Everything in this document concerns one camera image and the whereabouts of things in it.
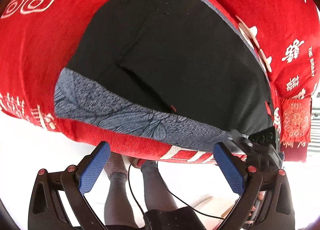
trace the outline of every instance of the red fabric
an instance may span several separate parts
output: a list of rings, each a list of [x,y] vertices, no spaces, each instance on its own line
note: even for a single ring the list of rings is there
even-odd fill
[[[269,104],[267,103],[267,101],[264,101],[264,103],[266,104],[267,114],[272,117],[273,115],[272,115],[272,113],[271,113],[271,109],[270,109]]]
[[[284,152],[285,161],[307,161],[307,148],[306,142],[282,142],[280,151]]]
[[[159,160],[169,157],[166,160],[170,162],[191,163],[210,160],[211,153],[201,155],[178,150],[151,139],[121,135],[55,117],[53,94],[58,75],[75,52],[92,16],[106,1],[11,0],[0,19],[3,34],[0,73],[5,74],[0,80],[0,109],[47,130],[62,132],[75,141],[97,145],[100,140],[107,140],[113,151],[138,158]],[[236,28],[239,23],[236,15],[248,27],[257,27],[260,47],[267,57],[272,57],[272,72],[268,75],[273,104],[275,109],[279,108],[279,114],[280,96],[290,98],[299,93],[300,98],[310,96],[319,80],[320,42],[319,19],[312,0],[209,1]],[[304,41],[299,46],[298,57],[289,63],[282,61],[286,49],[295,39],[299,43]]]
[[[281,113],[280,97],[279,97],[278,91],[276,90],[275,86],[272,83],[270,84],[270,91],[271,91],[272,103],[274,108],[273,126],[278,130],[279,135],[281,137],[282,113]]]
[[[282,141],[310,142],[310,98],[281,99],[283,131]]]
[[[146,161],[147,160],[145,160],[145,159],[139,159],[138,162],[137,162],[137,167],[141,168],[142,164],[145,163]]]

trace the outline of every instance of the black fabric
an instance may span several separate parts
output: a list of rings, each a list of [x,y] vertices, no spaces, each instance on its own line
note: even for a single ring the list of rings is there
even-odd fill
[[[108,1],[67,67],[133,103],[223,130],[249,135],[272,126],[265,74],[200,0]]]
[[[161,212],[150,210],[146,212],[152,230],[205,230],[197,215],[190,207],[179,208],[175,211]],[[130,226],[107,226],[108,230],[137,230]]]

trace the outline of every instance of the person's leg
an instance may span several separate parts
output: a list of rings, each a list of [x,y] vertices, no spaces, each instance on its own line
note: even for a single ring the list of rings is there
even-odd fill
[[[104,170],[110,179],[109,193],[104,207],[105,224],[107,226],[122,225],[138,228],[125,190],[128,172],[122,156],[111,153]]]
[[[123,225],[138,228],[125,190],[125,174],[114,173],[110,178],[109,194],[104,207],[106,226]]]
[[[165,187],[157,164],[145,161],[141,166],[144,181],[144,199],[148,210],[158,209],[164,212],[178,209],[173,196]]]

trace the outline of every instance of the black cable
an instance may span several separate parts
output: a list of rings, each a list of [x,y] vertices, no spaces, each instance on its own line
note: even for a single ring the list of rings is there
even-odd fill
[[[137,203],[139,209],[141,210],[141,213],[143,215],[143,220],[146,224],[146,230],[152,230],[151,223],[150,223],[148,217],[146,216],[145,212],[143,211],[142,207],[140,206],[139,202],[137,201],[136,197],[134,196],[132,188],[131,188],[131,184],[130,184],[130,168],[131,168],[131,166],[132,166],[132,163],[129,165],[129,169],[128,169],[128,183],[129,183],[130,192],[131,192],[131,195],[133,196],[134,201]]]
[[[151,223],[150,223],[148,217],[146,216],[145,212],[143,211],[142,207],[140,206],[139,202],[138,202],[137,199],[135,198],[135,196],[134,196],[134,194],[133,194],[133,191],[132,191],[132,188],[131,188],[131,184],[130,184],[130,168],[131,168],[131,166],[132,166],[132,163],[129,165],[129,169],[128,169],[128,183],[129,183],[130,192],[131,192],[131,194],[132,194],[132,196],[133,196],[134,201],[137,203],[139,209],[141,210],[141,213],[142,213],[142,215],[143,215],[144,222],[145,222],[145,224],[146,224],[146,229],[147,229],[147,230],[152,230]],[[211,216],[211,215],[207,215],[207,214],[205,214],[205,213],[202,213],[202,212],[196,210],[195,208],[193,208],[192,206],[190,206],[189,204],[187,204],[186,202],[184,202],[182,199],[178,198],[175,194],[173,194],[173,193],[168,189],[168,187],[167,187],[167,185],[165,184],[165,182],[164,182],[164,180],[163,180],[160,172],[159,172],[159,175],[160,175],[160,177],[161,177],[161,179],[162,179],[162,182],[163,182],[165,188],[167,189],[167,191],[168,191],[172,196],[174,196],[175,198],[177,198],[178,200],[180,200],[183,204],[185,204],[186,206],[190,207],[193,211],[195,211],[195,212],[197,212],[197,213],[199,213],[199,214],[201,214],[201,215],[210,217],[210,218],[217,218],[217,219],[224,220],[224,218],[221,218],[221,217]]]
[[[164,186],[165,186],[165,188],[167,189],[167,191],[168,191],[172,196],[174,196],[175,198],[177,198],[178,200],[180,200],[183,204],[185,204],[185,205],[187,205],[188,207],[192,208],[195,212],[197,212],[197,213],[199,213],[199,214],[201,214],[201,215],[204,215],[204,216],[207,216],[207,217],[210,217],[210,218],[217,218],[217,219],[222,219],[222,220],[224,220],[224,218],[221,218],[221,217],[211,216],[211,215],[207,215],[207,214],[205,214],[205,213],[202,213],[202,212],[196,210],[195,208],[193,208],[192,206],[190,206],[189,204],[187,204],[186,202],[184,202],[183,200],[181,200],[180,198],[178,198],[175,194],[173,194],[173,193],[168,189],[168,187],[167,187],[167,185],[165,184],[165,182],[164,182],[161,174],[160,174],[160,177],[161,177],[162,182],[164,183]]]

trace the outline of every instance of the gray leggings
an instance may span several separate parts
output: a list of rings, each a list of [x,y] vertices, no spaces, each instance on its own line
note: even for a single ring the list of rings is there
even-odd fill
[[[141,166],[144,182],[144,199],[148,210],[174,211],[178,209],[172,195],[167,191],[156,163],[146,161]],[[134,221],[132,207],[125,190],[123,173],[114,173],[110,179],[109,194],[104,207],[107,226],[124,225],[138,228]]]

